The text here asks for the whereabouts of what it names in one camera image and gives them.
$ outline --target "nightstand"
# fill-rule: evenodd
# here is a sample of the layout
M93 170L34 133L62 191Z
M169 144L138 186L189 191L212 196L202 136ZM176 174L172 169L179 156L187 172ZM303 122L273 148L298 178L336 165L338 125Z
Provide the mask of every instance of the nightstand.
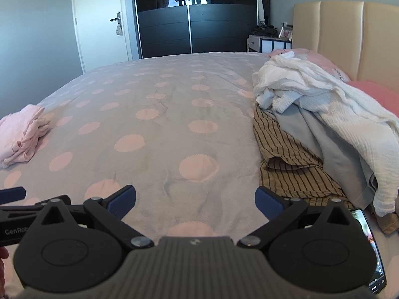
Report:
M250 52L271 53L274 49L291 48L291 42L286 39L252 35L248 38L248 50Z

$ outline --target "smartphone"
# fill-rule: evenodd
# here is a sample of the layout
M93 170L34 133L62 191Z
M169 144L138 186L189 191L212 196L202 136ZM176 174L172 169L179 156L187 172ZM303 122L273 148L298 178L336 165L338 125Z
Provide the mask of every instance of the smartphone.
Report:
M369 223L367 222L366 216L363 213L362 209L354 209L351 211L353 218L357 219L362 226L363 233L367 237L372 246L376 258L377 258L377 266L374 272L374 275L369 283L369 289L373 294L379 293L383 288L385 288L387 284L387 280L385 278L384 267L382 266L380 252L378 251L376 240L374 239L373 233L369 227Z

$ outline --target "pink pillow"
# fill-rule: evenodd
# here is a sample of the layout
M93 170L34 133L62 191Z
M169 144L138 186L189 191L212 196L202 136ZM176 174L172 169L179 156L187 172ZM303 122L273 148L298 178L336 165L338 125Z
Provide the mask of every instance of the pink pillow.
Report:
M399 94L396 94L395 92L387 89L386 87L378 85L373 81L349 81L347 84L362 90L364 93L377 100L377 102L386 110L399 117Z
M333 62L331 62L329 59L326 59L323 55L315 51L311 51L309 49L305 48L275 49L274 51L272 51L272 53L269 54L269 56L272 57L274 55L280 55L288 53L290 51L294 52L295 57L305 61L310 61L320 66L323 70L331 74L336 79L339 79L344 83L350 81L349 77L345 74L345 72L341 70L338 66L336 66Z

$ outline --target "metal bolt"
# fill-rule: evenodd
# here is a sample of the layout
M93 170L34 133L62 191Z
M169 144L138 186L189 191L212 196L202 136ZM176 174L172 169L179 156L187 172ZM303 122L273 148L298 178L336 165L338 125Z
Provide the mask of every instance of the metal bolt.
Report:
M199 239L196 239L196 238L190 240L190 244L194 245L194 246L197 246L200 243L201 243L201 241Z
M136 247L146 247L151 244L151 239L149 239L145 236L137 236L137 237L133 237L130 240L130 243Z
M246 246L256 246L261 243L261 239L259 237L250 235L240 239L240 242Z

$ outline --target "brown striped shirt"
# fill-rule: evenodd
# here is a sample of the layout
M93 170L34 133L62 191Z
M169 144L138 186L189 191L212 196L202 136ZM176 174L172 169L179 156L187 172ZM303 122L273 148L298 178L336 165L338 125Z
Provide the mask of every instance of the brown striped shirt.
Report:
M280 129L278 122L257 105L253 128L261 151L261 181L285 199L301 198L325 206L331 198L353 208L340 186L323 170L323 161L308 147Z

